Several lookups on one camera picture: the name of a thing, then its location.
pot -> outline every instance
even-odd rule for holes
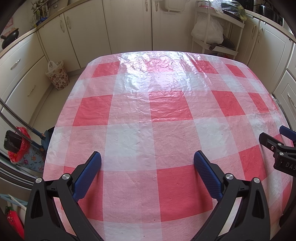
[[[8,36],[1,35],[0,38],[4,40],[2,43],[2,49],[5,49],[8,45],[15,41],[18,38],[18,35],[18,28],[12,31]]]

floral trash can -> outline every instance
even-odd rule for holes
[[[63,61],[57,63],[49,61],[48,70],[45,74],[57,90],[64,89],[70,83]]]

cream cabinet door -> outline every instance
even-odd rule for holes
[[[169,12],[164,1],[152,0],[153,50],[190,52],[195,1],[186,1],[182,12]]]
[[[6,101],[25,73],[44,56],[37,33],[30,34],[0,58],[0,98]]]
[[[64,12],[80,67],[111,54],[102,0],[90,0]]]
[[[245,65],[249,63],[258,36],[259,26],[259,19],[247,17],[247,20],[244,22],[238,54],[235,57],[236,61],[242,62]]]
[[[47,60],[44,56],[25,74],[6,101],[6,104],[27,123],[29,123],[39,101],[51,84],[45,75],[46,69]],[[22,126],[5,109],[2,109],[2,113],[15,126]],[[11,128],[0,118],[0,140],[2,142],[7,130],[11,130]],[[0,150],[6,153],[3,145],[0,146]]]
[[[151,0],[103,0],[112,54],[152,50]]]
[[[63,14],[50,20],[38,31],[49,60],[63,60],[67,72],[80,69]]]
[[[292,41],[269,24],[260,22],[256,44],[248,67],[256,74],[265,88],[272,93],[285,70]]]
[[[285,71],[274,96],[280,102],[290,126],[296,130],[296,82],[288,71]]]
[[[287,69],[296,79],[296,44],[295,43],[293,44],[293,50],[292,50],[291,58],[288,62]]]

red and white checkered tablecloth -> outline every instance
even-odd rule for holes
[[[292,146],[281,125],[282,112],[242,63],[166,51],[104,56],[88,64],[64,105],[44,179],[71,173],[98,151],[101,170],[79,205],[102,238],[187,241],[216,205],[193,167],[202,150],[225,173],[262,180],[273,235],[292,179],[273,168],[258,137]]]

red plastic bag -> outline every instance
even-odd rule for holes
[[[17,127],[17,128],[20,130],[21,133],[23,133],[25,136],[31,139],[25,127]],[[30,148],[30,142],[28,142],[25,138],[22,138],[20,150],[17,153],[8,151],[8,156],[10,161],[12,163],[20,161],[20,159],[22,159],[22,157],[26,154],[29,148]]]
[[[8,222],[14,227],[16,232],[25,239],[25,231],[24,227],[22,226],[22,222],[20,221],[20,218],[17,215],[16,211],[10,210],[7,214],[7,220]]]

